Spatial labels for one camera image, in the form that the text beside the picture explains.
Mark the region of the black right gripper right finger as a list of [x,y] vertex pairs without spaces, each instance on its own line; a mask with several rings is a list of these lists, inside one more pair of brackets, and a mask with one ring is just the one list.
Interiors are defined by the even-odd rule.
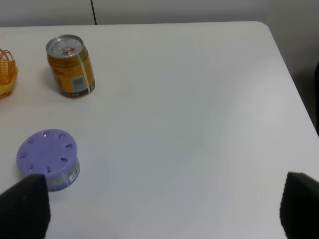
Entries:
[[288,239],[317,239],[319,182],[304,173],[289,172],[279,213]]

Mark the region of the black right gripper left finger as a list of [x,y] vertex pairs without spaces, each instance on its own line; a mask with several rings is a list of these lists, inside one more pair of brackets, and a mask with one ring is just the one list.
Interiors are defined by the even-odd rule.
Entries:
[[43,174],[32,174],[0,195],[0,237],[43,239],[51,219]]

